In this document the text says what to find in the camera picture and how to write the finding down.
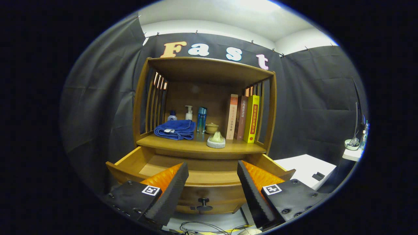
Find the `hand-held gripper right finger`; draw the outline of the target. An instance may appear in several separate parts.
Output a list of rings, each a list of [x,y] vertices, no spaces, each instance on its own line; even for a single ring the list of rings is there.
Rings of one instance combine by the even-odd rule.
[[[242,160],[238,161],[237,175],[255,225],[262,229],[286,223],[328,196],[300,180],[283,180]]]

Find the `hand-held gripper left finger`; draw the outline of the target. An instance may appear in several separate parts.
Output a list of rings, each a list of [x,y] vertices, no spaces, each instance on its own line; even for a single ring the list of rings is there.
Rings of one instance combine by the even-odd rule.
[[[188,176],[188,165],[182,162],[141,182],[128,180],[102,200],[130,220],[149,227],[166,226]]]

